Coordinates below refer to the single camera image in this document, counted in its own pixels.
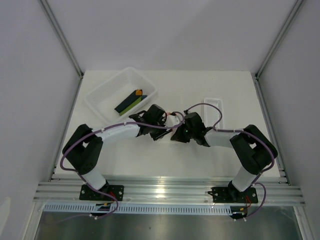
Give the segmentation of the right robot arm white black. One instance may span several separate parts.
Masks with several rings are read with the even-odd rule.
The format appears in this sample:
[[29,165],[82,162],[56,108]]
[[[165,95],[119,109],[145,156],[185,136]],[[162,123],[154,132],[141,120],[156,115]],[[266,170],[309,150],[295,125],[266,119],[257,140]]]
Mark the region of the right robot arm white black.
[[184,123],[175,130],[172,141],[189,143],[194,140],[203,147],[223,147],[233,149],[241,168],[227,186],[227,197],[239,202],[268,167],[272,168],[278,156],[276,148],[253,124],[243,129],[217,129],[206,127],[200,115],[188,113]]

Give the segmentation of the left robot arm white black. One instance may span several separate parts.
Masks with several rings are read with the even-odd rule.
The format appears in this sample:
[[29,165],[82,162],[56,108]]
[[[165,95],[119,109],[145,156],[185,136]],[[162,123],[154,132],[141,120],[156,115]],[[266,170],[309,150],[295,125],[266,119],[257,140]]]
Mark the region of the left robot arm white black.
[[109,184],[97,167],[103,146],[144,135],[150,135],[156,141],[170,133],[178,123],[179,119],[175,115],[166,113],[153,104],[147,111],[132,114],[124,121],[100,130],[82,124],[64,146],[62,156],[84,182],[91,186],[91,194],[97,200],[103,200],[109,193]]

